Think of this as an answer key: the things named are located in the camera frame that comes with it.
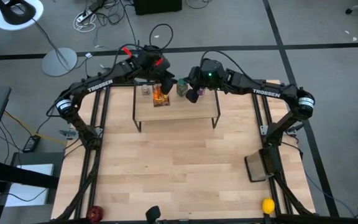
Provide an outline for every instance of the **white cable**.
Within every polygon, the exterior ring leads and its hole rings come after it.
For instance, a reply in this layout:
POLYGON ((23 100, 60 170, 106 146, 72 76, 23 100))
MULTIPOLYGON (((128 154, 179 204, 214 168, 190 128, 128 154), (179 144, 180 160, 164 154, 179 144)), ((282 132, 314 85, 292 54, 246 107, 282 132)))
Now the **white cable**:
POLYGON ((79 13, 75 18, 74 18, 74 21, 73 21, 73 27, 74 27, 74 30, 77 30, 78 32, 81 32, 81 33, 87 33, 87 32, 91 32, 92 30, 94 30, 96 28, 96 24, 94 23, 94 21, 96 20, 96 14, 93 14, 91 16, 91 18, 89 19, 89 22, 87 24, 82 24, 80 22, 77 21, 77 18, 82 15, 83 12, 79 13), (89 26, 93 26, 92 29, 88 29, 88 30, 83 30, 84 28, 87 28, 89 26))

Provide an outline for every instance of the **lamp base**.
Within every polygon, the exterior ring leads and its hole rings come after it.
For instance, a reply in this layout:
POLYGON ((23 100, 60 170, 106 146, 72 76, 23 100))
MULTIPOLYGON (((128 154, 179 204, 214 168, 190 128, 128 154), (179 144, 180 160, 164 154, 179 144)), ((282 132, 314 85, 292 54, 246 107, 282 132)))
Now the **lamp base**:
POLYGON ((64 57, 61 57, 55 50, 51 50, 42 59, 42 71, 49 76, 59 77, 73 70, 77 64, 77 54, 69 48, 59 48, 58 51, 64 57))

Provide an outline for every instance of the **floor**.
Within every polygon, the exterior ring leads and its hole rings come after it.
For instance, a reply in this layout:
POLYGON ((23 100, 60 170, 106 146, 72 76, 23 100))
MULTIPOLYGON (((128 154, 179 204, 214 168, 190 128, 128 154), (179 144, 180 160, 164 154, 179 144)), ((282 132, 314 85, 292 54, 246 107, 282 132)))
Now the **floor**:
MULTIPOLYGON (((45 11, 39 24, 58 46, 81 53, 106 51, 94 47, 95 30, 81 34, 72 28, 73 19, 84 9, 85 1, 41 1, 45 11)), ((202 5, 198 0, 188 2, 202 5)), ((264 3, 267 1, 213 0, 198 10, 183 3, 180 12, 137 16, 131 7, 127 7, 127 12, 142 45, 148 42, 149 32, 158 23, 173 27, 175 36, 168 48, 174 53, 165 56, 172 65, 169 70, 177 77, 187 76, 190 67, 199 63, 204 48, 198 47, 216 46, 223 46, 219 49, 227 50, 226 53, 253 78, 288 83, 293 82, 294 77, 298 86, 303 86, 316 98, 310 125, 333 195, 357 213, 358 11, 351 15, 345 15, 344 11, 358 4, 358 0, 270 0, 271 11, 264 3)), ((153 34, 153 44, 165 45, 169 36, 169 30, 161 27, 153 34)), ((128 42, 133 42, 132 33, 128 21, 123 19, 116 26, 101 28, 96 45, 115 49, 128 42)), ((0 59, 6 59, 0 60, 0 85, 12 88, 6 109, 32 129, 46 119, 45 111, 62 90, 86 76, 85 69, 88 74, 95 75, 101 71, 100 65, 112 64, 112 56, 105 52, 106 56, 89 59, 87 68, 82 66, 58 78, 48 77, 40 69, 42 55, 39 54, 51 49, 35 26, 16 32, 0 29, 0 59)), ((209 57, 236 69, 218 54, 210 53, 209 57)), ((23 145, 28 134, 9 118, 2 120, 15 142, 23 145)), ((63 141, 58 130, 67 127, 62 119, 51 119, 40 132, 63 141)), ((310 133, 306 135, 300 131, 299 139, 305 153, 305 171, 320 186, 311 155, 315 147, 313 144, 312 149, 309 147, 309 143, 313 143, 310 133)), ((42 140, 37 151, 58 152, 63 148, 63 144, 42 140)), ((6 143, 0 140, 1 162, 6 153, 6 143)), ((328 215, 323 194, 311 182, 310 190, 316 211, 328 215)), ((352 216, 340 202, 336 206, 341 217, 352 216)), ((51 210, 51 205, 6 208, 1 223, 45 222, 51 210)))

